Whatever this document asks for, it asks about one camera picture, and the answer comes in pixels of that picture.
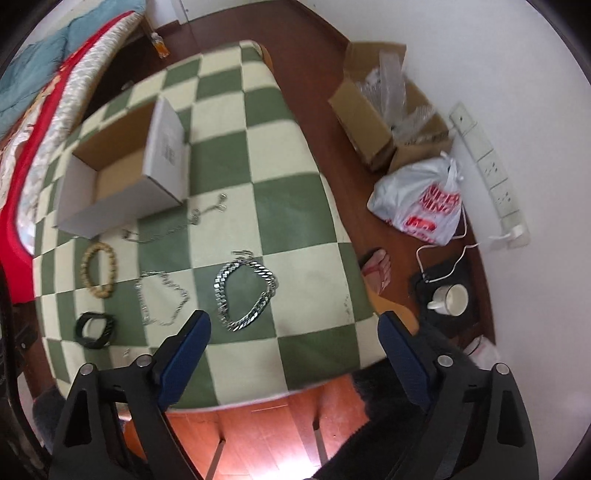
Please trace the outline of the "white cardboard jewelry box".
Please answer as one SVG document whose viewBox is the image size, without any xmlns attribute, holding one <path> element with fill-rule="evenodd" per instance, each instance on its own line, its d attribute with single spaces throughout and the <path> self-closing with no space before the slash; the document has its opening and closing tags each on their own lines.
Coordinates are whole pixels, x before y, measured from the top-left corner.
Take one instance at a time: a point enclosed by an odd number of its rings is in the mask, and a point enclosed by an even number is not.
<svg viewBox="0 0 591 480">
<path fill-rule="evenodd" d="M 91 239 L 187 198 L 184 128 L 167 99 L 132 109 L 69 154 L 55 227 Z"/>
</svg>

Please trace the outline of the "white ceramic mug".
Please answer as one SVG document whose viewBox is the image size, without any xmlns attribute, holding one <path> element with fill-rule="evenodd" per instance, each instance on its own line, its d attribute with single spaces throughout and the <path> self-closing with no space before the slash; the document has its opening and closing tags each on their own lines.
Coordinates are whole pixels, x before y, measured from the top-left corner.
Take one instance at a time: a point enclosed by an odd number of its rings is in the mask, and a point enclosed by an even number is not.
<svg viewBox="0 0 591 480">
<path fill-rule="evenodd" d="M 427 308 L 440 315 L 459 317 L 466 311 L 469 299 L 469 292 L 462 284 L 445 285 L 435 291 Z"/>
</svg>

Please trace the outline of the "black square mat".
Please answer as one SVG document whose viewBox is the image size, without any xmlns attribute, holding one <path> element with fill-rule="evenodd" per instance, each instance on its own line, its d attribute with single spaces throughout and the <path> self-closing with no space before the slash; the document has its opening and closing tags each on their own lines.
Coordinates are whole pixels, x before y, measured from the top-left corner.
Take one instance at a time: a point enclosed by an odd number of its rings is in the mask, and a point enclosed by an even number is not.
<svg viewBox="0 0 591 480">
<path fill-rule="evenodd" d="M 453 264 L 453 259 L 444 261 L 409 279 L 409 291 L 419 305 L 420 319 L 448 338 L 463 334 L 480 321 L 471 267 L 462 260 L 451 272 Z"/>
</svg>

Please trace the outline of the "pink slipper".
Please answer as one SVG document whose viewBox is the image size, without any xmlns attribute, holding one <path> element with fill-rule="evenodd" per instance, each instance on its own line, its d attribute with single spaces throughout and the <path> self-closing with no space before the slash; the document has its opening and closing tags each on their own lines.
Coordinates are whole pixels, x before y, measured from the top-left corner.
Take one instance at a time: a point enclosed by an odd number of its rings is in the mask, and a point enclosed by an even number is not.
<svg viewBox="0 0 591 480">
<path fill-rule="evenodd" d="M 388 252 L 377 248 L 367 252 L 360 259 L 363 280 L 374 293 L 381 295 L 390 285 L 392 279 L 392 263 Z"/>
</svg>

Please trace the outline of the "green checkered tablecloth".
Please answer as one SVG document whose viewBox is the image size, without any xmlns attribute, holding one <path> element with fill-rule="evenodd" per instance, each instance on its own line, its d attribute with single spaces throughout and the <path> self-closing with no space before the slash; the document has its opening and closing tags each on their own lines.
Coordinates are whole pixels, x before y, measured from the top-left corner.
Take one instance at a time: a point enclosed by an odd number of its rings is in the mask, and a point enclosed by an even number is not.
<svg viewBox="0 0 591 480">
<path fill-rule="evenodd" d="M 185 131 L 188 197 L 102 235 L 118 275 L 113 295 L 98 299 L 80 278 L 88 241 L 55 227 L 58 182 L 80 142 L 158 96 Z M 35 226 L 37 315 L 62 393 L 83 364 L 125 366 L 154 352 L 194 310 L 215 315 L 215 276 L 238 251 L 276 275 L 276 295 L 240 331 L 212 319 L 180 408 L 273 398 L 384 357 L 329 182 L 256 42 L 182 60 L 91 115 L 46 167 Z"/>
</svg>

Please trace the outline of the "white red plastic bag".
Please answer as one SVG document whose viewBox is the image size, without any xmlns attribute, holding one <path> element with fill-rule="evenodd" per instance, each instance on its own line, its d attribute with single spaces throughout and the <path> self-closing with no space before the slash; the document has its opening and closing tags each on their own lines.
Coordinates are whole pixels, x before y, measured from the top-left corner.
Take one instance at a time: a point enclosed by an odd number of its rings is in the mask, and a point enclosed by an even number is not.
<svg viewBox="0 0 591 480">
<path fill-rule="evenodd" d="M 446 153 L 406 165 L 379 180 L 367 203 L 370 213 L 428 244 L 445 246 L 461 217 L 461 175 Z"/>
</svg>

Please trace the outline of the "white power strip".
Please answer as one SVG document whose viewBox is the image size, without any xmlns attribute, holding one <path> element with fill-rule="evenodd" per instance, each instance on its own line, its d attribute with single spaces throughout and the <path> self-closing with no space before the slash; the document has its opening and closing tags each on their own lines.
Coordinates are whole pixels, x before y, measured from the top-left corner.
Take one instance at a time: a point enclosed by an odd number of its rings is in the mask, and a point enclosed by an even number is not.
<svg viewBox="0 0 591 480">
<path fill-rule="evenodd" d="M 504 243 L 508 249 L 529 245 L 531 234 L 517 193 L 489 136 L 462 102 L 451 109 L 449 119 L 480 173 L 499 219 L 502 233 L 492 241 Z"/>
</svg>

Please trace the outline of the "brown cardboard box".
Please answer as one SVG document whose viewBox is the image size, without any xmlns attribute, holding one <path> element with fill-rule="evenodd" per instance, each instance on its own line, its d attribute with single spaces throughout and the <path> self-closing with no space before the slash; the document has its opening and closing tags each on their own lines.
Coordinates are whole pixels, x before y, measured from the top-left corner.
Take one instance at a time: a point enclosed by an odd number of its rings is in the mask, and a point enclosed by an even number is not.
<svg viewBox="0 0 591 480">
<path fill-rule="evenodd" d="M 404 72 L 407 46 L 391 42 L 350 42 L 346 47 L 344 79 L 329 98 L 332 111 L 335 112 L 345 130 L 353 148 L 360 159 L 371 171 L 394 172 L 406 165 L 417 163 L 449 153 L 453 146 L 449 128 L 435 108 L 435 115 L 420 132 L 419 143 L 403 143 L 393 139 L 393 135 L 380 114 L 361 93 L 356 83 L 362 82 L 379 65 L 381 50 L 397 53 L 400 57 L 403 73 L 407 81 L 407 112 L 411 113 L 418 106 L 434 105 L 418 86 Z"/>
</svg>

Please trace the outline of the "clear bubble wrap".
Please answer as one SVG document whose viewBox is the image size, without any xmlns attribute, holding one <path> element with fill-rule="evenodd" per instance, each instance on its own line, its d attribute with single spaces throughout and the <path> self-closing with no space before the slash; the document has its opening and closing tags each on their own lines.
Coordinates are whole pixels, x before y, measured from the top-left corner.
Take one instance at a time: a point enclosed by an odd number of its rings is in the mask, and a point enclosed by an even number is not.
<svg viewBox="0 0 591 480">
<path fill-rule="evenodd" d="M 380 114 L 394 140 L 411 144 L 421 141 L 420 132 L 435 115 L 435 108 L 418 106 L 407 112 L 407 81 L 397 53 L 381 50 L 379 65 L 356 86 Z"/>
</svg>

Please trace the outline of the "blue quilt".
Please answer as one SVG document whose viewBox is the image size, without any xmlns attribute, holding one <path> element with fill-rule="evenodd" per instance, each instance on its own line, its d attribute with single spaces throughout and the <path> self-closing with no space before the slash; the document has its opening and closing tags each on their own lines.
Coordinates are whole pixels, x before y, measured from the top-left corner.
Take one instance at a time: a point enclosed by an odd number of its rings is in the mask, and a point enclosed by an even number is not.
<svg viewBox="0 0 591 480">
<path fill-rule="evenodd" d="M 15 125 L 62 63 L 104 24 L 122 13 L 145 12 L 145 1 L 101 1 L 43 40 L 29 44 L 1 76 L 1 137 Z"/>
</svg>

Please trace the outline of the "orange drink bottle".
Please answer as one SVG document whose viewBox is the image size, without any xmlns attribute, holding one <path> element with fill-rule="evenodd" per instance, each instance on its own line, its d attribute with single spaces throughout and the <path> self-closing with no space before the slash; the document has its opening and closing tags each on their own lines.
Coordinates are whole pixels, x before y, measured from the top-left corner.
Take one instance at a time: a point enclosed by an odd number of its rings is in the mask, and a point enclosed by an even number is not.
<svg viewBox="0 0 591 480">
<path fill-rule="evenodd" d="M 150 39 L 160 59 L 167 58 L 170 55 L 169 49 L 165 45 L 163 38 L 157 32 L 152 32 L 150 34 Z"/>
</svg>

